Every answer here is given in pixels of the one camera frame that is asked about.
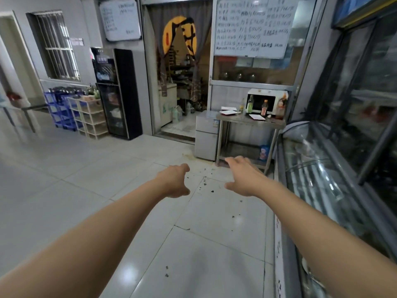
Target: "forearm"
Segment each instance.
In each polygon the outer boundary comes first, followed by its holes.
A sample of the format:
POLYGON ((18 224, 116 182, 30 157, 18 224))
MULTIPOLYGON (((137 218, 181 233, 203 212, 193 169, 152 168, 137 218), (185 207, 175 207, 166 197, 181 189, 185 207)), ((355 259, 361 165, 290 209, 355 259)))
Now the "forearm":
POLYGON ((156 180, 90 216, 0 280, 5 297, 98 297, 153 207, 156 180))
POLYGON ((396 297, 397 266, 273 180, 258 197, 277 215, 334 297, 396 297))

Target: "gray curtain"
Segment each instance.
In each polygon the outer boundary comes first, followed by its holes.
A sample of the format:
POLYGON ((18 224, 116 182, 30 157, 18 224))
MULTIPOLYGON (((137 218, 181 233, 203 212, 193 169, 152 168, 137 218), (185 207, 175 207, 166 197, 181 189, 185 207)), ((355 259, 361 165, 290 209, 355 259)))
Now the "gray curtain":
POLYGON ((212 0, 152 5, 148 6, 148 11, 161 58, 161 95, 167 95, 167 75, 164 58, 175 38, 176 28, 181 27, 186 46, 195 65, 191 100, 196 101, 201 95, 198 63, 211 27, 212 0))

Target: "handwritten menu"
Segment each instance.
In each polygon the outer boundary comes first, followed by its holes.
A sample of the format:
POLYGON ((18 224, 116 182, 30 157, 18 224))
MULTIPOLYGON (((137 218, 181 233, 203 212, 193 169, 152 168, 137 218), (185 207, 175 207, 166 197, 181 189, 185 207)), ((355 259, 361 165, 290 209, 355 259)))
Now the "handwritten menu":
POLYGON ((283 58, 298 0, 220 0, 215 55, 283 58))
POLYGON ((108 1, 101 3, 99 8, 107 40, 141 39, 136 0, 108 1))

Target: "microwave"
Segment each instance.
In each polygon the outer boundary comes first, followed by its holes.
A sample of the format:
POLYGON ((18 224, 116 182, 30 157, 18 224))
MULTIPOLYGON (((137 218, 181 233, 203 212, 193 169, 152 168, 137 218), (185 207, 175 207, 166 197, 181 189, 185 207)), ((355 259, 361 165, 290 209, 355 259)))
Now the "microwave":
POLYGON ((252 107, 252 113, 260 113, 262 111, 263 102, 267 100, 268 110, 266 111, 266 115, 275 115, 277 103, 283 98, 284 94, 288 98, 288 91, 284 90, 250 89, 248 91, 245 110, 248 108, 248 100, 250 96, 253 95, 254 106, 252 107))

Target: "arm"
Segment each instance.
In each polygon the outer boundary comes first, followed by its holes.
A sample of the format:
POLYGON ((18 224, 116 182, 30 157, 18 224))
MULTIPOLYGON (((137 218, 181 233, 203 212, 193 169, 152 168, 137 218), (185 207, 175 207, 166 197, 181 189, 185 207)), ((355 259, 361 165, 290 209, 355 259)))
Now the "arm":
POLYGON ((315 276, 333 297, 397 297, 397 265, 312 208, 247 158, 227 158, 234 182, 225 187, 263 200, 277 215, 315 276))
POLYGON ((99 297, 156 204, 188 195, 187 164, 157 177, 93 214, 0 279, 2 297, 99 297))

